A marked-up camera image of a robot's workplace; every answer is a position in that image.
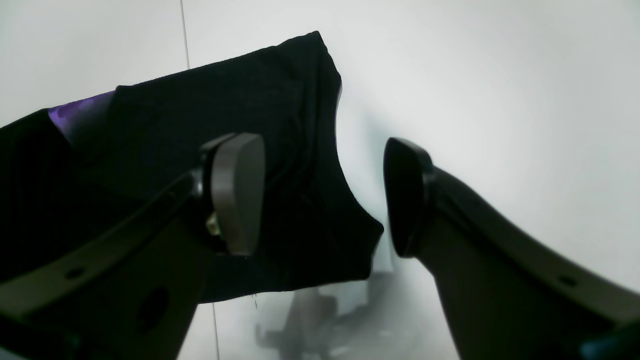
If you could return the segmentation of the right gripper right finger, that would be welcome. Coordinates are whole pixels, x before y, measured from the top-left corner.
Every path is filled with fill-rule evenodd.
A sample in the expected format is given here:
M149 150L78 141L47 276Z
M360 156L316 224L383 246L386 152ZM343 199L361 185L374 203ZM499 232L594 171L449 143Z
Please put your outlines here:
M383 178L398 256L433 276L462 360L637 360L637 292L544 246L415 143L390 137Z

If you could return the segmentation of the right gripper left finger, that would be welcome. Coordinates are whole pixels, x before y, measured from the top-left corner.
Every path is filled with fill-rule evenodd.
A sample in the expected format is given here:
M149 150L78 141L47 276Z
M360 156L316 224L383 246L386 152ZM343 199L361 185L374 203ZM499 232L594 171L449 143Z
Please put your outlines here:
M1 285L1 348L25 360L175 360L215 257L253 255L260 134L205 143L199 166L64 257Z

